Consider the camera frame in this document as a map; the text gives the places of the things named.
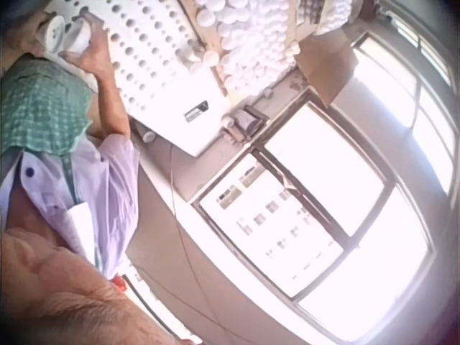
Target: green plaid cloth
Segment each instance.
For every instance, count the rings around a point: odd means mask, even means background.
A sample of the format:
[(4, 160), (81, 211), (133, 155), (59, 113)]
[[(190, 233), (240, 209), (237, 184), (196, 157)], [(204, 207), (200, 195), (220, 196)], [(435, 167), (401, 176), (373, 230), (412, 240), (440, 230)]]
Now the green plaid cloth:
[(1, 153), (9, 147), (51, 155), (72, 152), (91, 122), (84, 81), (42, 59), (23, 58), (1, 81)]

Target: shirt button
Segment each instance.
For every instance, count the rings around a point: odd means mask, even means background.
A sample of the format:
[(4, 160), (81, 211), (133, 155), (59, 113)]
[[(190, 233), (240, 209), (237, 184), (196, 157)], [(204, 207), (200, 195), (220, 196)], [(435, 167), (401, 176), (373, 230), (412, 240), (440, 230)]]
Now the shirt button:
[(26, 169), (26, 176), (27, 176), (28, 178), (31, 178), (31, 177), (34, 175), (34, 173), (35, 173), (35, 171), (34, 171), (31, 167), (28, 167), (28, 168)]

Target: hair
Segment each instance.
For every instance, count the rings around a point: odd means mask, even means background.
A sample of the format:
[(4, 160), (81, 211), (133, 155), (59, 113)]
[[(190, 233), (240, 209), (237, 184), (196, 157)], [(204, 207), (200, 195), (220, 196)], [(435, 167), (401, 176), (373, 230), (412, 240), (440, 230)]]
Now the hair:
[(143, 313), (120, 301), (88, 300), (57, 313), (1, 322), (4, 345), (169, 345), (173, 339)]

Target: cardboard box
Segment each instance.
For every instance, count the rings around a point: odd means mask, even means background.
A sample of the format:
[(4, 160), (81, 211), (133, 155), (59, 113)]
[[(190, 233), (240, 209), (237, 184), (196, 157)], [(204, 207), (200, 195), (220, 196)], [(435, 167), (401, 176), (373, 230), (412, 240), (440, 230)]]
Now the cardboard box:
[(351, 42), (342, 29), (310, 35), (299, 42), (297, 65), (307, 81), (316, 89), (325, 105), (329, 105), (353, 77), (358, 66)]

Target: small white cup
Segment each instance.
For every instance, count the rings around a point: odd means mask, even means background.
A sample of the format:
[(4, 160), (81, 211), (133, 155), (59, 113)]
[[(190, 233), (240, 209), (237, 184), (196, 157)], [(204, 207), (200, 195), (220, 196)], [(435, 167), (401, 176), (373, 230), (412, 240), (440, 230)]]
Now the small white cup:
[(63, 48), (68, 52), (81, 54), (91, 39), (91, 26), (84, 18), (78, 18), (64, 37)]
[(49, 52), (56, 52), (64, 39), (65, 20), (63, 16), (53, 17), (40, 27), (35, 38)]

